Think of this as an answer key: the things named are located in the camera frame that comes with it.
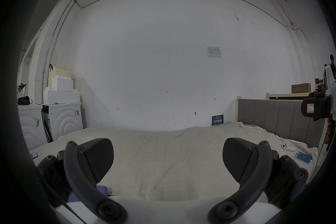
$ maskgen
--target white bedsheet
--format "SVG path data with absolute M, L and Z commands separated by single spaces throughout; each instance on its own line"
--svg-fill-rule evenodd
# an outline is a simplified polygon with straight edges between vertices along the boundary
M 317 148 L 294 143 L 294 152 L 282 149 L 282 141 L 261 127 L 232 122 L 213 127 L 193 127 L 175 132 L 120 131 L 84 129 L 61 136 L 57 141 L 31 151 L 37 152 L 38 164 L 47 155 L 57 155 L 68 141 L 82 144 L 94 138 L 109 138 L 114 148 L 114 162 L 99 183 L 113 195 L 148 201 L 187 201 L 211 197 L 229 197 L 239 184 L 226 169 L 222 151 L 227 138 L 239 137 L 253 143 L 267 140 L 279 155 L 289 155 L 312 174 L 317 163 Z M 294 158 L 297 151 L 312 156 L 306 164 Z M 267 202 L 266 196 L 259 201 Z

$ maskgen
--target blue cloth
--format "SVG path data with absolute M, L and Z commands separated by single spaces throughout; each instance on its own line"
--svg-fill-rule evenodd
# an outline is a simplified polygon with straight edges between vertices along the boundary
M 107 187 L 106 186 L 98 186 L 98 185 L 96 185 L 96 189 L 101 194 L 103 194 L 104 196 L 107 197 Z M 70 194 L 68 202 L 73 202 L 73 201 L 79 201 L 78 197 L 76 196 L 76 194 L 74 192 L 72 192 Z

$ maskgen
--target black curved arm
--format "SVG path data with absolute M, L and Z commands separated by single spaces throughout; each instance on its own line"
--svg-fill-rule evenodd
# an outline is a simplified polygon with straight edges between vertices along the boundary
M 81 169 L 79 155 L 78 145 L 74 141 L 69 141 L 64 152 L 64 170 L 72 191 L 92 213 L 103 221 L 123 223 L 127 218 L 125 209 L 101 194 L 86 178 Z
M 231 223 L 244 214 L 267 187 L 272 171 L 271 147 L 267 141 L 258 144 L 257 163 L 250 178 L 226 200 L 216 204 L 209 212 L 212 223 Z

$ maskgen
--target black bag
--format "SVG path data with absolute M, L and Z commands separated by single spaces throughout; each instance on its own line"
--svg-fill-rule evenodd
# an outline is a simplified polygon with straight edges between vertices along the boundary
M 27 104 L 32 104 L 33 101 L 31 100 L 30 102 L 30 98 L 29 96 L 24 96 L 24 97 L 20 97 L 18 100 L 17 100 L 17 104 L 21 104 L 21 105 L 27 105 Z

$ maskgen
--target blue sign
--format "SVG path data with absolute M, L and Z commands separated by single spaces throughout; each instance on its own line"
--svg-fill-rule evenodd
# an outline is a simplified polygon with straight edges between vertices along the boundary
M 224 115 L 212 116 L 212 126 L 223 123 L 224 123 Z

